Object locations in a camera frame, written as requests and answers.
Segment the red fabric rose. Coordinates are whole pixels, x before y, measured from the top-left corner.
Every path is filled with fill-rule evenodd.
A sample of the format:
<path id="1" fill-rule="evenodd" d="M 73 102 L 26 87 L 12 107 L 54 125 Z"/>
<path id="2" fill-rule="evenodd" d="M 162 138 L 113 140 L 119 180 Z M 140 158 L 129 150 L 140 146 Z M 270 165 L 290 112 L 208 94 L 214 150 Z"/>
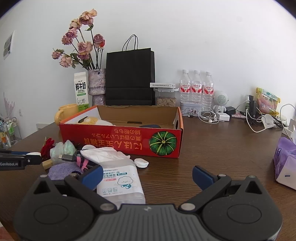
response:
<path id="1" fill-rule="evenodd" d="M 46 138 L 43 147 L 40 150 L 43 161 L 50 159 L 50 150 L 54 147 L 55 141 L 52 138 Z"/>

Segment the navy zip pouch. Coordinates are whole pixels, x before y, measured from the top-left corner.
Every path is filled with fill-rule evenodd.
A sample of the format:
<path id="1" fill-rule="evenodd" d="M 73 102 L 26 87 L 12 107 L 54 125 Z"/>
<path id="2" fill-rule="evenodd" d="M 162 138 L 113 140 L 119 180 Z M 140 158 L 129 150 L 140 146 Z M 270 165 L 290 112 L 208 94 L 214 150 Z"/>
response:
<path id="1" fill-rule="evenodd" d="M 161 128 L 159 125 L 141 125 L 140 128 Z"/>

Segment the white tissue pack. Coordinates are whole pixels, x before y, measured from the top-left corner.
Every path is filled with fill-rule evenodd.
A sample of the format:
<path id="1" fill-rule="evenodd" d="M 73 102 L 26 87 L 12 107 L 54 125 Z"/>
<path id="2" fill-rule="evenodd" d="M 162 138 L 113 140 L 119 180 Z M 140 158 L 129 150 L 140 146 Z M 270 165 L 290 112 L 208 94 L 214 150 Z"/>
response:
<path id="1" fill-rule="evenodd" d="M 120 151 L 116 151 L 112 147 L 94 148 L 88 150 L 81 150 L 81 156 L 89 161 L 100 164 L 108 161 L 130 159 L 130 155 L 125 155 Z"/>

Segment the purple textured vase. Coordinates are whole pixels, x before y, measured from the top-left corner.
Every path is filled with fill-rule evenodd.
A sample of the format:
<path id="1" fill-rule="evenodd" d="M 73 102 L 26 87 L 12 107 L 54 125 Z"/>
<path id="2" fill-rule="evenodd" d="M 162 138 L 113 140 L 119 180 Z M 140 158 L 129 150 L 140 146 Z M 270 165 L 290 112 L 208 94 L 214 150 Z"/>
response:
<path id="1" fill-rule="evenodd" d="M 88 71 L 88 94 L 92 96 L 92 105 L 105 105 L 105 69 Z"/>

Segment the cotton swab plastic box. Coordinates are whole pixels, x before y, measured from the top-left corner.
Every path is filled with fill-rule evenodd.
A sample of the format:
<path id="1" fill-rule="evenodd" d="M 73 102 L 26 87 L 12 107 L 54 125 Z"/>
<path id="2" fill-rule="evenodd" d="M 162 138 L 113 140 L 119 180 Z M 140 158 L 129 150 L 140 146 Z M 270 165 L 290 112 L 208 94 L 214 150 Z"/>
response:
<path id="1" fill-rule="evenodd" d="M 112 202 L 117 208 L 122 204 L 145 204 L 145 196 L 131 159 L 102 162 L 103 179 L 97 185 L 97 194 Z"/>

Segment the yellow ceramic mug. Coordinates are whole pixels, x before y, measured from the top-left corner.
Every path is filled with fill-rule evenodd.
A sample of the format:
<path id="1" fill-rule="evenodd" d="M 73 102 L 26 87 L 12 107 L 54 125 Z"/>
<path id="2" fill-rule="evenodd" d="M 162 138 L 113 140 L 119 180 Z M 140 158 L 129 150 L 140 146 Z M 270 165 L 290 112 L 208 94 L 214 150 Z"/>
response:
<path id="1" fill-rule="evenodd" d="M 56 125 L 59 125 L 59 123 L 68 118 L 73 116 L 74 114 L 77 114 L 79 112 L 78 105 L 77 104 L 67 104 L 59 107 L 59 110 L 56 112 L 54 121 Z"/>

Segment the white face mask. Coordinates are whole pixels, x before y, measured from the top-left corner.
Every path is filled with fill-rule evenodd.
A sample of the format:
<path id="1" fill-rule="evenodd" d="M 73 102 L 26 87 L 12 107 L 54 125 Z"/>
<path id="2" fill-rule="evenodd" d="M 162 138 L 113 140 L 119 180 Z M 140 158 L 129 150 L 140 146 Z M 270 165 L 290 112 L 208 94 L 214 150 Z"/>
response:
<path id="1" fill-rule="evenodd" d="M 275 126 L 274 118 L 270 114 L 265 114 L 261 117 L 265 129 L 273 128 Z"/>

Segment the small wooden block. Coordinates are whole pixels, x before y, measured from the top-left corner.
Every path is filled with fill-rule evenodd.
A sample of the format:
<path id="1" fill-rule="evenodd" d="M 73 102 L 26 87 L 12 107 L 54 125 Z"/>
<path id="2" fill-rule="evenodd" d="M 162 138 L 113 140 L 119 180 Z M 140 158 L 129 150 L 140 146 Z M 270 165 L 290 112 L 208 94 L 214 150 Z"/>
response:
<path id="1" fill-rule="evenodd" d="M 42 162 L 42 166 L 45 170 L 50 169 L 53 166 L 53 161 L 51 159 L 48 159 L 46 161 Z"/>

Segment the yellow snack packet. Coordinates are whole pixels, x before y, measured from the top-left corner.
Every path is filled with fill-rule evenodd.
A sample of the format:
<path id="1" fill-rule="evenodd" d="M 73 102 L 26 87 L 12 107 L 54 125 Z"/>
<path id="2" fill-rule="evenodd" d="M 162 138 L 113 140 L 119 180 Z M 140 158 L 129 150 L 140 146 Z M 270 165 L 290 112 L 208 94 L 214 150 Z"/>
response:
<path id="1" fill-rule="evenodd" d="M 262 113 L 277 116 L 277 106 L 281 99 L 262 88 L 256 88 L 257 106 Z"/>

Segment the yellow white plush toy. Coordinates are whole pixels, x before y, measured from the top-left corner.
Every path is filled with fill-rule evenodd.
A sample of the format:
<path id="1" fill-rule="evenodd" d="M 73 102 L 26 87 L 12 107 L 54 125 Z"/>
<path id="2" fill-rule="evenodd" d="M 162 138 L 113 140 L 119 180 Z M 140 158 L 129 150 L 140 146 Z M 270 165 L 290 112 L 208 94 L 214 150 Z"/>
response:
<path id="1" fill-rule="evenodd" d="M 113 126 L 112 123 L 101 120 L 99 118 L 93 117 L 93 116 L 87 116 L 85 118 L 82 118 L 78 121 L 78 124 L 81 125 L 96 125 L 96 126 Z"/>

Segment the green puff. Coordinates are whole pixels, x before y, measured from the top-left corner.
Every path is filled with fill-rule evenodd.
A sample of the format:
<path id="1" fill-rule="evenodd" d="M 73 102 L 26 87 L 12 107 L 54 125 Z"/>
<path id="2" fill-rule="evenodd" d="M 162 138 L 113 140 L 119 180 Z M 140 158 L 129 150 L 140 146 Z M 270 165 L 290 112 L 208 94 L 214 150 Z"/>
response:
<path id="1" fill-rule="evenodd" d="M 70 140 L 67 140 L 65 143 L 59 142 L 50 149 L 50 158 L 53 162 L 53 165 L 58 165 L 63 163 L 64 161 L 59 158 L 61 155 L 73 155 L 76 151 L 75 146 Z"/>

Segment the black paper bag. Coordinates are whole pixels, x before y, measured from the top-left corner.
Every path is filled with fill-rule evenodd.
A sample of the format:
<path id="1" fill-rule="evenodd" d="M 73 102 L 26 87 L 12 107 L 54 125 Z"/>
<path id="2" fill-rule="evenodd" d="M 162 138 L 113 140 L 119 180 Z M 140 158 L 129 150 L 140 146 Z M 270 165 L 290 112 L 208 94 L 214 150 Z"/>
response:
<path id="1" fill-rule="evenodd" d="M 131 35 L 121 51 L 106 56 L 106 105 L 155 105 L 154 51 L 140 49 L 137 35 Z"/>

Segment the braided cable pink tie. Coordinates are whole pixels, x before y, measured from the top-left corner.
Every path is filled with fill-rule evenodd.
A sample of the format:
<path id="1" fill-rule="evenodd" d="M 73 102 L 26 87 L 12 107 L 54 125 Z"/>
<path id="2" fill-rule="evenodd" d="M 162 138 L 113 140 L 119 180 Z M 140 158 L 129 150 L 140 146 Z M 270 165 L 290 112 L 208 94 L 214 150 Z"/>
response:
<path id="1" fill-rule="evenodd" d="M 97 165 L 96 163 L 89 161 L 88 159 L 83 157 L 80 151 L 76 151 L 73 155 L 59 155 L 59 159 L 63 161 L 74 162 L 81 169 L 82 172 L 88 171 Z"/>

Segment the purple knit drawstring pouch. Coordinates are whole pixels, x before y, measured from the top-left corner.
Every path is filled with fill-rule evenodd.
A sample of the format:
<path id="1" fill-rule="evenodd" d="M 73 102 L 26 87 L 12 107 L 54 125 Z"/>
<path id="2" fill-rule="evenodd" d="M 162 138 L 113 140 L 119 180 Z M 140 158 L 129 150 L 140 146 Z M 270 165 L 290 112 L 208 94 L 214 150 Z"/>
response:
<path id="1" fill-rule="evenodd" d="M 74 162 L 64 162 L 49 169 L 48 177 L 51 180 L 63 180 L 71 173 L 81 174 L 81 169 Z"/>

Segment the white bottle cap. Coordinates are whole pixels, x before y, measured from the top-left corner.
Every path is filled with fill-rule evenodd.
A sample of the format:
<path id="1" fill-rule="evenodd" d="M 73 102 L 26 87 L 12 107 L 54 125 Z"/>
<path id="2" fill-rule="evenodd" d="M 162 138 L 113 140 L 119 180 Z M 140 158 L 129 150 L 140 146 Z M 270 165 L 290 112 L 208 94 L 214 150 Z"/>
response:
<path id="1" fill-rule="evenodd" d="M 149 165 L 149 162 L 146 161 L 143 158 L 136 158 L 134 159 L 134 164 L 138 167 L 138 168 L 147 168 Z"/>
<path id="2" fill-rule="evenodd" d="M 41 156 L 41 153 L 40 152 L 30 152 L 30 153 L 27 153 L 26 155 L 35 155 L 35 156 Z"/>

